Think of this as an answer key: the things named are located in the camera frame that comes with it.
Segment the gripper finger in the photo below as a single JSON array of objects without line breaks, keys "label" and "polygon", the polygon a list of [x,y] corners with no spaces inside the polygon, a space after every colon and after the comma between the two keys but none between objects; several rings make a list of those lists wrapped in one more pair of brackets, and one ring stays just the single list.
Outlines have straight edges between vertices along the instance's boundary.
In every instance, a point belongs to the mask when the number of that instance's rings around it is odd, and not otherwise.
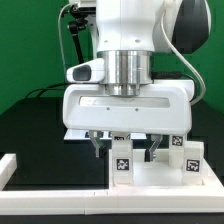
[{"label": "gripper finger", "polygon": [[100,137],[98,136],[98,132],[90,130],[89,131],[89,137],[90,137],[90,140],[91,140],[93,146],[95,147],[96,156],[98,158],[102,158],[103,157],[104,145],[103,145]]},{"label": "gripper finger", "polygon": [[144,161],[151,162],[156,158],[155,151],[163,140],[162,135],[152,134],[149,139],[152,141],[152,145],[150,148],[145,150]]}]

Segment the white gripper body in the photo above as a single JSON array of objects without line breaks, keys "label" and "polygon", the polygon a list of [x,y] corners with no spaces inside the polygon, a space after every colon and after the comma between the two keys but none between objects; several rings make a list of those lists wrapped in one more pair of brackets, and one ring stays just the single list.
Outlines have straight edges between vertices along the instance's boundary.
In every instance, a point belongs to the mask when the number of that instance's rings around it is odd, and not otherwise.
[{"label": "white gripper body", "polygon": [[63,123],[69,129],[184,135],[192,126],[191,80],[156,80],[140,94],[110,96],[101,83],[104,61],[94,59],[71,67],[63,98]]}]

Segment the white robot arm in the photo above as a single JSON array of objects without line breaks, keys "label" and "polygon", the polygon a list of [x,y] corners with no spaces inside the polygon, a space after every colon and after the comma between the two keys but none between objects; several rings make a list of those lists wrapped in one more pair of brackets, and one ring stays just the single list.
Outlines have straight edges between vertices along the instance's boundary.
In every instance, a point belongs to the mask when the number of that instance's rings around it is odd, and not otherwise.
[{"label": "white robot arm", "polygon": [[184,137],[205,84],[154,72],[151,58],[163,52],[183,59],[206,42],[207,0],[80,0],[76,7],[76,18],[91,28],[94,58],[66,72],[65,126],[88,131],[97,156],[106,151],[102,131],[112,134],[117,150],[131,148],[133,133],[156,143],[165,135]]}]

